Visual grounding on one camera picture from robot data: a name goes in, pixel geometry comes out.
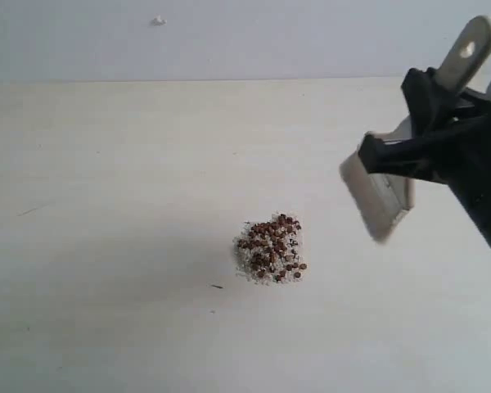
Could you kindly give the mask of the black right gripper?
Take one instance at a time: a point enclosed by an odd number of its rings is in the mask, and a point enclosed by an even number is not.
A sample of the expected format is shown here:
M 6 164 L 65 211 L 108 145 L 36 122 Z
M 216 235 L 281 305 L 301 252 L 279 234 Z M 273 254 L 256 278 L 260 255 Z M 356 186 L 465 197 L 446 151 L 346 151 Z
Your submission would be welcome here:
M 409 118 L 390 133 L 364 135 L 358 148 L 364 169 L 448 183 L 453 192 L 491 192 L 491 97 L 469 87 L 448 91 L 432 67 L 411 68 L 401 89 Z

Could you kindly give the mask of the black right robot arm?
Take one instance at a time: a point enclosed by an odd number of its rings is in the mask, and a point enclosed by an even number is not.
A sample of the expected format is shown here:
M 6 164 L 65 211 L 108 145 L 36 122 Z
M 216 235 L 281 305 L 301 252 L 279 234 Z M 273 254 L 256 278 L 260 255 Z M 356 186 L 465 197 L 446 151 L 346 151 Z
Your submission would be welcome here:
M 491 99 L 470 88 L 451 93 L 435 70 L 411 68 L 401 89 L 412 136 L 366 136 L 358 153 L 370 174 L 447 185 L 491 248 Z

